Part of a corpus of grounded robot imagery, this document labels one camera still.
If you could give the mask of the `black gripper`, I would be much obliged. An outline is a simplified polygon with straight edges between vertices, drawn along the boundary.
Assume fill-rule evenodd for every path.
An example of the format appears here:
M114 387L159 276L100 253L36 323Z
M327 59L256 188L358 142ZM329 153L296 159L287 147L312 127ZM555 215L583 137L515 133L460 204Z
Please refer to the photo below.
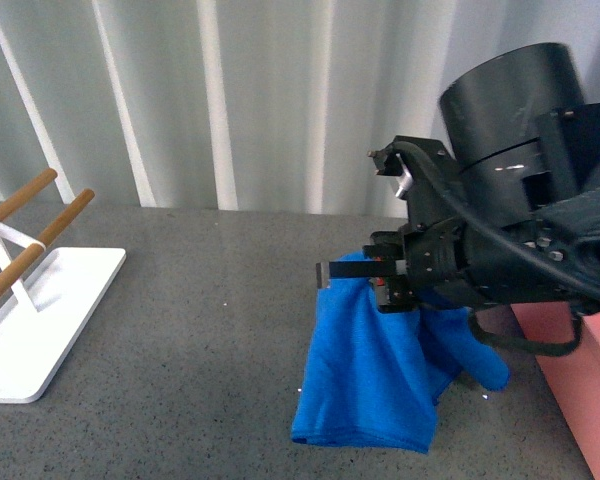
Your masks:
M365 253L383 261L316 264L318 289L334 279L373 278L382 314L438 308L577 302L580 294L520 257L559 245L532 205L531 178L543 172L531 144L463 167L438 140L397 136L373 155L378 174L410 182L408 221L376 232Z

